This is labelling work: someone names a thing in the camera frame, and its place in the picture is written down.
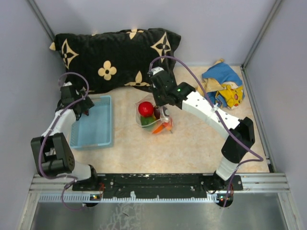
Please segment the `dark purple toy fruit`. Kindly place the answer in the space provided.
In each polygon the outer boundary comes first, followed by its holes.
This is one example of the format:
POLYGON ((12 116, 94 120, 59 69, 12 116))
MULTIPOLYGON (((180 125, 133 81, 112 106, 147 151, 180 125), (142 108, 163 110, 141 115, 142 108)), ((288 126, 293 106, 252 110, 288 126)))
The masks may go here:
POLYGON ((158 120, 160 119, 161 113, 160 113, 160 107, 155 106, 154 107, 154 113, 153 113, 154 117, 158 120))

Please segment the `light blue plastic basket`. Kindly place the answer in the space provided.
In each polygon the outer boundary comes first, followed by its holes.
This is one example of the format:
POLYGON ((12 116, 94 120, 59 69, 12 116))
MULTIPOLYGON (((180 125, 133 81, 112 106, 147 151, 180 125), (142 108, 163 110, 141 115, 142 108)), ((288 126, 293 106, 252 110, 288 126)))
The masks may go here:
POLYGON ((110 95, 94 99, 89 115, 82 115, 71 127, 70 147, 94 150, 113 146, 113 107, 110 95))

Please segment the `red toy apple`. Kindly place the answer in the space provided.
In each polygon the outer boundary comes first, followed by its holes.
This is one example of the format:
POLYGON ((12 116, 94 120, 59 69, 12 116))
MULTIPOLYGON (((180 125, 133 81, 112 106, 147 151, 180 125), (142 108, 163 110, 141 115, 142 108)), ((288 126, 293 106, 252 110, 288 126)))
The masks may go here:
POLYGON ((154 113, 154 106, 150 102, 144 101, 138 105, 138 112, 143 117, 150 117, 154 113))

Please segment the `clear polka dot zip bag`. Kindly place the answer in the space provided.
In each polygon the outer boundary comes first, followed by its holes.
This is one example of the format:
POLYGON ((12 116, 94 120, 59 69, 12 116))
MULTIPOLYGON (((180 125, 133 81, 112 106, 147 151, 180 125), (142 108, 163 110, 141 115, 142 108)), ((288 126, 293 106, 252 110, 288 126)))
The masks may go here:
POLYGON ((135 120, 139 127, 151 134, 172 133, 173 119, 168 107, 157 106, 152 94, 145 96, 134 105, 135 120))

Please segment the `green toy lime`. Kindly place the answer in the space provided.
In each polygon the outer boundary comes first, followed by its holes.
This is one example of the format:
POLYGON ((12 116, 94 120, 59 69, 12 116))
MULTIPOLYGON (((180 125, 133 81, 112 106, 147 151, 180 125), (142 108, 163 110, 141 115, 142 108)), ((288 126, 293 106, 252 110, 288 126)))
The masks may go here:
POLYGON ((156 119, 152 116, 148 116, 148 117, 141 116, 140 120, 141 120, 141 125, 143 127, 150 126, 152 123, 156 121, 156 119))

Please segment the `orange toy fruit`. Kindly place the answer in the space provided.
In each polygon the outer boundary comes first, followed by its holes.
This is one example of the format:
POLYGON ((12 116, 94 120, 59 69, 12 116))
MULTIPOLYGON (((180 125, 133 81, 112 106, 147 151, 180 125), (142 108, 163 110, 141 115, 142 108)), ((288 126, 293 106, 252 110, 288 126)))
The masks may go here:
POLYGON ((165 127, 163 125, 160 125, 152 133, 153 134, 158 134, 158 133, 162 132, 164 130, 164 128, 165 127))

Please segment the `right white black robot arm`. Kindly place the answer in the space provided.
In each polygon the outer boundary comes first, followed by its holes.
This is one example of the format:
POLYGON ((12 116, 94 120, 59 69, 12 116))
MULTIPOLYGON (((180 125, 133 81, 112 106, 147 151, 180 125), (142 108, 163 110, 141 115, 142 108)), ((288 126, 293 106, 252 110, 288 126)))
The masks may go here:
POLYGON ((243 157, 255 143, 253 121, 239 119, 219 107, 211 107, 209 101, 186 82, 177 84, 162 68, 148 73, 151 90, 157 106, 172 105, 189 112, 214 128, 224 139, 223 155, 217 170, 204 183, 207 190, 224 190, 231 184, 231 175, 243 157))

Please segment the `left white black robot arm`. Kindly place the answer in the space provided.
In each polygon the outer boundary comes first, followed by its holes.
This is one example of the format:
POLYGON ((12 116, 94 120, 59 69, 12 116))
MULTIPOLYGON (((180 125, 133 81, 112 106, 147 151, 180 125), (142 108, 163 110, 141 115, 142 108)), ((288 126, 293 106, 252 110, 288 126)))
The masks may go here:
POLYGON ((75 189, 81 191, 94 190, 100 184, 96 170, 92 165, 77 162, 67 142, 72 125, 82 115, 88 116, 94 103, 71 82, 63 84, 60 92, 61 98, 50 126, 41 136, 31 140, 37 172, 49 180, 70 178, 75 189))

